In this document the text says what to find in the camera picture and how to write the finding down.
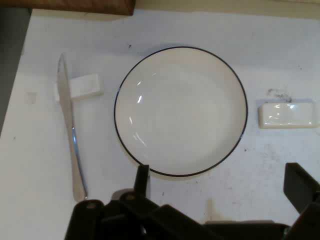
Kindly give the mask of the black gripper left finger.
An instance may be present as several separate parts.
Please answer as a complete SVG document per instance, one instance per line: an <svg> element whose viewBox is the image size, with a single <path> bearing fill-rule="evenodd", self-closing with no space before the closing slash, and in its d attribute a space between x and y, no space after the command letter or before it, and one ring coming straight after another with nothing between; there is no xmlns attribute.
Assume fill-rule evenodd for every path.
<svg viewBox="0 0 320 240"><path fill-rule="evenodd" d="M71 215L67 240L206 240L207 230L170 205L147 198L149 166L137 169L133 190L118 200L78 203Z"/></svg>

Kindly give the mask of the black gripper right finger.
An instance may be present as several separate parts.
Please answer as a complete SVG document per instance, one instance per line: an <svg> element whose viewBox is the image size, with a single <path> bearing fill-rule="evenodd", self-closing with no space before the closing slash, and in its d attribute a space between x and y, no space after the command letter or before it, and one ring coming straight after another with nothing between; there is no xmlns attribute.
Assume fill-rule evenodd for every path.
<svg viewBox="0 0 320 240"><path fill-rule="evenodd" d="M283 192L298 218L286 232L285 240L320 238L320 184L298 163L285 165Z"/></svg>

